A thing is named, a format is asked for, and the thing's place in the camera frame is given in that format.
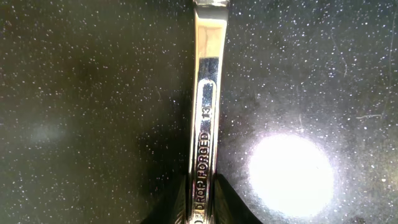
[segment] granite surface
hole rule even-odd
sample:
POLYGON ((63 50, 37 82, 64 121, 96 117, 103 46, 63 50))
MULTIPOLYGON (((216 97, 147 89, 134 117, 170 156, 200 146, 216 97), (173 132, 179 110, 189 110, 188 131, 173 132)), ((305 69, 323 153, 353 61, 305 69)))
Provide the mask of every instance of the granite surface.
MULTIPOLYGON (((232 2, 217 172, 264 223, 398 223, 397 9, 232 2)), ((1 223, 145 219, 188 169, 193 40, 191 1, 0 0, 1 223)))

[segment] chrome wrench handle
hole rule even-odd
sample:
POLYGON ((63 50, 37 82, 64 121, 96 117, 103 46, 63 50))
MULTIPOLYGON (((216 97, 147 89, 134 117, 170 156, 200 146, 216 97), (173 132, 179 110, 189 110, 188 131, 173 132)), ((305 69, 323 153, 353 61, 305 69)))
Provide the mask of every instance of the chrome wrench handle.
POLYGON ((220 113, 221 66, 228 20, 228 1, 196 0, 195 84, 193 92, 189 224, 210 223, 220 113))

